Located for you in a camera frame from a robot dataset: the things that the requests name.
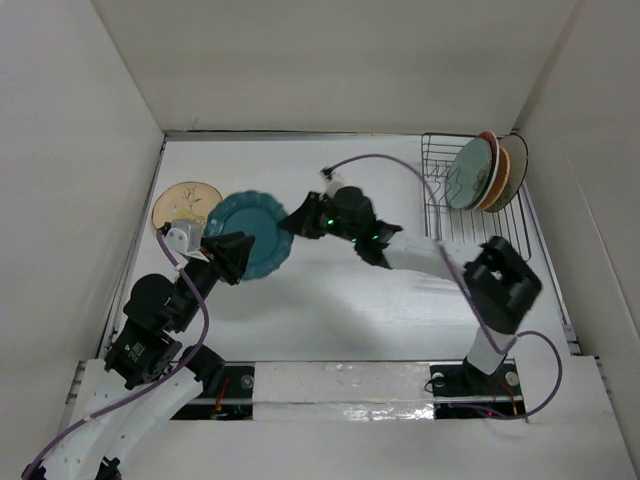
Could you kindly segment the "dark teal scalloped plate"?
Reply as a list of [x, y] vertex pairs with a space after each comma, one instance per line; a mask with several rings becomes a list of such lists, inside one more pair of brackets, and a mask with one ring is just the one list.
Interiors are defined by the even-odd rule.
[[271, 194], [255, 190], [237, 192], [209, 213], [204, 236], [241, 232], [255, 237], [243, 281], [258, 280], [278, 270], [288, 259], [293, 235], [279, 227], [288, 213]]

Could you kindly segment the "beige plate with bird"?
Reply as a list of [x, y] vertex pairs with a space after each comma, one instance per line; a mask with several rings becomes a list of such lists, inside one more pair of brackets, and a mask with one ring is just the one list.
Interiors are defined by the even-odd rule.
[[154, 203], [151, 222], [155, 229], [178, 219], [204, 226], [209, 213], [223, 200], [215, 187], [203, 182], [181, 182], [165, 190]]

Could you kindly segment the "light green plate with flower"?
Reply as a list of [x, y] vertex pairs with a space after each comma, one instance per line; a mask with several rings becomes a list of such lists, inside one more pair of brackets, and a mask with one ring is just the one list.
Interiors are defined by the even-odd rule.
[[450, 166], [445, 188], [447, 204], [453, 209], [466, 209], [480, 198], [493, 169], [490, 143], [475, 138], [457, 154]]

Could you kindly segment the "red plate with teal flower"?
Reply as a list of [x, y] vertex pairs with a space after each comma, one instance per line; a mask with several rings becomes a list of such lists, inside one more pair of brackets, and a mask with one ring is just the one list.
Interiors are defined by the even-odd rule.
[[479, 199], [472, 204], [470, 209], [485, 210], [497, 200], [502, 188], [503, 180], [505, 179], [505, 174], [503, 172], [503, 160], [496, 135], [491, 131], [483, 131], [479, 133], [477, 137], [485, 140], [489, 144], [491, 153], [491, 169]]

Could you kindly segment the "orange woven plate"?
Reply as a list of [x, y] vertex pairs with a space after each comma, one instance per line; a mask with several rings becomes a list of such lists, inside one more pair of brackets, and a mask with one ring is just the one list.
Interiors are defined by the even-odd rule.
[[509, 157], [509, 153], [503, 147], [499, 147], [499, 158], [498, 158], [498, 166], [496, 178], [493, 181], [491, 188], [489, 189], [486, 198], [479, 205], [478, 209], [482, 211], [486, 211], [489, 207], [497, 202], [500, 198], [501, 194], [506, 188], [508, 178], [511, 170], [511, 161]]

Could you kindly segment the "grey plate with tree branches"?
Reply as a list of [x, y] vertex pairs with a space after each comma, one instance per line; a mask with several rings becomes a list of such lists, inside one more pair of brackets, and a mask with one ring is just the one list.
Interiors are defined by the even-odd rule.
[[509, 156], [510, 171], [506, 186], [498, 199], [490, 205], [486, 212], [496, 213], [503, 210], [516, 196], [528, 168], [529, 150], [526, 141], [517, 134], [507, 135], [499, 140]]

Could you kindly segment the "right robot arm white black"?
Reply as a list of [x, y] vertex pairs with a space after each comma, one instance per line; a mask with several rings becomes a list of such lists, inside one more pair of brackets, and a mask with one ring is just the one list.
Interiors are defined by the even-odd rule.
[[497, 383], [498, 369], [542, 290], [538, 276], [506, 239], [493, 236], [475, 258], [456, 262], [443, 242], [412, 236], [401, 226], [378, 219], [369, 197], [340, 181], [330, 182], [323, 193], [309, 193], [278, 226], [308, 239], [329, 234], [349, 240], [356, 254], [372, 266], [456, 283], [479, 322], [459, 373], [474, 393], [484, 393]]

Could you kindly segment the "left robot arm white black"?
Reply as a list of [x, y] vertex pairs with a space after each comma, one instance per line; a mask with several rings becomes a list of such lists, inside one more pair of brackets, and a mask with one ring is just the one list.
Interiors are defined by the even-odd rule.
[[202, 341], [183, 347], [172, 336], [197, 314], [210, 319], [207, 295], [219, 280], [239, 282], [255, 238], [242, 232], [209, 237], [190, 252], [167, 244], [179, 233], [170, 225], [156, 233], [169, 261], [176, 253], [189, 259], [178, 279], [149, 274], [134, 284], [124, 328], [105, 357], [103, 380], [80, 419], [43, 448], [23, 478], [119, 479], [182, 407], [224, 388], [224, 360]]

